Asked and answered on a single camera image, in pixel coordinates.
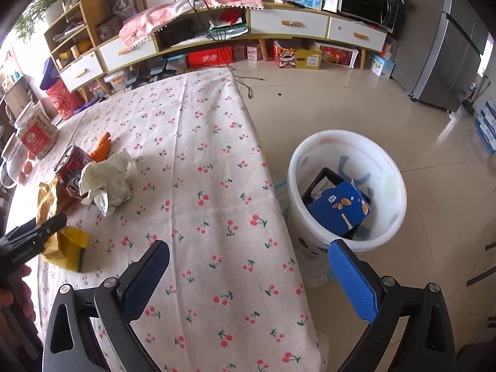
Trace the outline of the left hand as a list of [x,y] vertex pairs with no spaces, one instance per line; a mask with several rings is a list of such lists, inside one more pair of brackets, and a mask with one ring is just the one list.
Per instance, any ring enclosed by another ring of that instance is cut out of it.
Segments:
[[6,290],[1,288],[0,289],[0,306],[1,307],[9,307],[13,303],[18,303],[20,307],[22,307],[24,315],[30,320],[30,321],[35,321],[36,319],[36,314],[35,310],[33,308],[33,301],[31,299],[31,290],[29,289],[28,285],[24,282],[24,278],[26,276],[29,276],[31,274],[31,268],[27,266],[26,264],[23,264],[21,266],[21,286],[20,286],[20,292],[22,293],[22,301],[19,301],[15,298],[13,293],[10,290]]

